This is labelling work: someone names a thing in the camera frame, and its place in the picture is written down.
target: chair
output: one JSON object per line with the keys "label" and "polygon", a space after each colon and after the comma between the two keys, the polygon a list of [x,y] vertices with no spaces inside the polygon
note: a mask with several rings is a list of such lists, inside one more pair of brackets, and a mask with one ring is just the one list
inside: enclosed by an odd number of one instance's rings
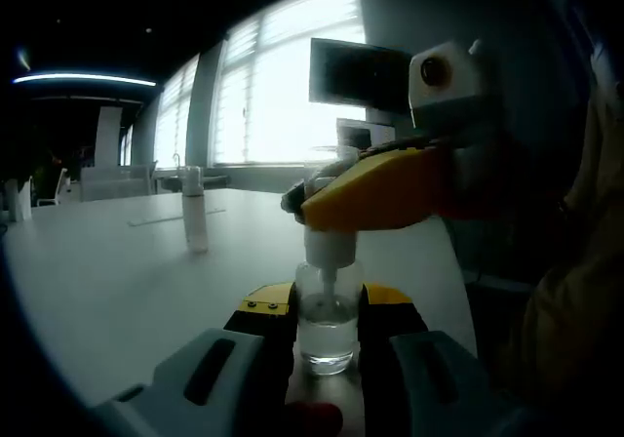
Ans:
{"label": "chair", "polygon": [[60,169],[60,174],[58,174],[58,182],[57,182],[57,188],[55,189],[54,198],[37,198],[37,207],[41,206],[42,203],[48,204],[48,205],[55,205],[55,206],[59,204],[60,191],[62,190],[62,186],[65,183],[66,177],[67,177],[67,169],[65,168]]}
{"label": "chair", "polygon": [[82,201],[151,195],[148,166],[85,167],[80,172]]}

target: ceiling light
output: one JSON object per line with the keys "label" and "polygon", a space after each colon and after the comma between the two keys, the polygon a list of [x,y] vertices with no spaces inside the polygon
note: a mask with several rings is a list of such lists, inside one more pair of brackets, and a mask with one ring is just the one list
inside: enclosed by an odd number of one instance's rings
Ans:
{"label": "ceiling light", "polygon": [[40,81],[43,79],[91,79],[97,81],[116,81],[118,83],[140,84],[141,86],[156,86],[151,81],[143,81],[141,79],[122,78],[119,76],[105,76],[103,74],[82,74],[82,73],[48,73],[33,74],[31,76],[22,76],[13,80],[14,84],[23,83],[25,81]]}

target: white table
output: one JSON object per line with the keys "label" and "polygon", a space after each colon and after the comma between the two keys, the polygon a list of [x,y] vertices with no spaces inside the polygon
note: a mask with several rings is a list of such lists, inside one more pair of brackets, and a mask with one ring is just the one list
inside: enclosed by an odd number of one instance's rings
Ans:
{"label": "white table", "polygon": [[[206,192],[210,250],[191,255],[179,194],[43,207],[12,224],[5,250],[33,332],[87,406],[138,383],[209,327],[222,327],[248,292],[293,280],[303,228],[281,195]],[[401,289],[431,330],[476,355],[463,280],[443,222],[361,233],[367,281]]]}

